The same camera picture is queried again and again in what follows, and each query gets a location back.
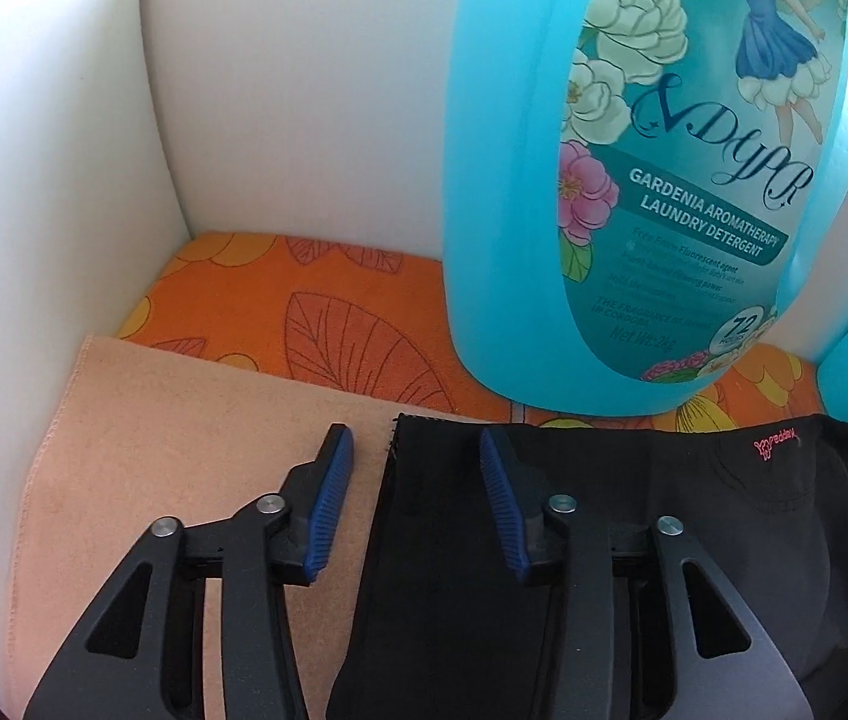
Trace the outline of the orange floral sheet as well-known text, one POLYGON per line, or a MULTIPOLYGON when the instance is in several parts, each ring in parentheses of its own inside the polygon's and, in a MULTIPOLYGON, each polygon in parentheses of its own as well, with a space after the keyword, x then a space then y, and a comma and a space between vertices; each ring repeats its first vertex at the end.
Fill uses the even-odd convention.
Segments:
POLYGON ((442 266, 351 244, 206 232, 164 266, 123 340, 465 418, 595 427, 484 388, 452 348, 442 266))

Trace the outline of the black pants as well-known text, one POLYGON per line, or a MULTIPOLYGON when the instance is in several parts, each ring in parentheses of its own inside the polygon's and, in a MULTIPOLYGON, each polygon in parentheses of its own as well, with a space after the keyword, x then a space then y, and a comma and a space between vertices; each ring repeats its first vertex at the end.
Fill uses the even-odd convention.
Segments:
POLYGON ((398 421, 333 718, 848 718, 848 424, 398 421))

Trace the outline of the peach towel mat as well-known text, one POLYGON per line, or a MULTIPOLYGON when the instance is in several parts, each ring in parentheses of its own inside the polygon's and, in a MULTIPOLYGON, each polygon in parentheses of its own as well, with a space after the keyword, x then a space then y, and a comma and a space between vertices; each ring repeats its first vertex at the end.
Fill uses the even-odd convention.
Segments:
POLYGON ((27 475, 11 562, 1 697, 13 717, 116 564, 156 518, 229 517, 312 460, 333 422, 356 465, 330 564, 287 592, 310 715, 346 655, 395 419, 404 405, 91 338, 27 475))

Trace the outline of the blue detergent bottle right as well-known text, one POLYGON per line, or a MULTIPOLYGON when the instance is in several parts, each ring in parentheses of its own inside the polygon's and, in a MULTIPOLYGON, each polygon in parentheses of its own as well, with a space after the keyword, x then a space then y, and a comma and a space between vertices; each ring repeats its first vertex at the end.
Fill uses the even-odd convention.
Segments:
POLYGON ((460 0, 450 332, 541 410, 671 410, 790 307, 848 185, 848 0, 460 0))

